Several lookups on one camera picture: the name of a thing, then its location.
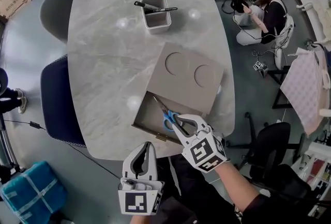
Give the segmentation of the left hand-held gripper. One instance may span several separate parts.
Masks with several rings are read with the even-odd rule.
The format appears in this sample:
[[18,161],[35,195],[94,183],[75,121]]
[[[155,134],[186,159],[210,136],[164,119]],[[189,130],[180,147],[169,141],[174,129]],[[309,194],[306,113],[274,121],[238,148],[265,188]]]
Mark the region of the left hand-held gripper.
[[156,215],[165,184],[157,179],[155,148],[147,141],[135,148],[123,162],[123,177],[118,190],[121,213]]

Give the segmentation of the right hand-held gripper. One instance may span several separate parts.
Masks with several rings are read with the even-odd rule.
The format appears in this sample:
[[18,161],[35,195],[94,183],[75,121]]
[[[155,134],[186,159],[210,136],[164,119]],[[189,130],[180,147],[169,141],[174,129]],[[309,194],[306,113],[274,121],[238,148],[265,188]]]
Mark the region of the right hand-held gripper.
[[195,169],[208,173],[228,162],[221,140],[214,136],[207,122],[199,115],[182,114],[172,124],[172,129],[183,145],[183,157]]

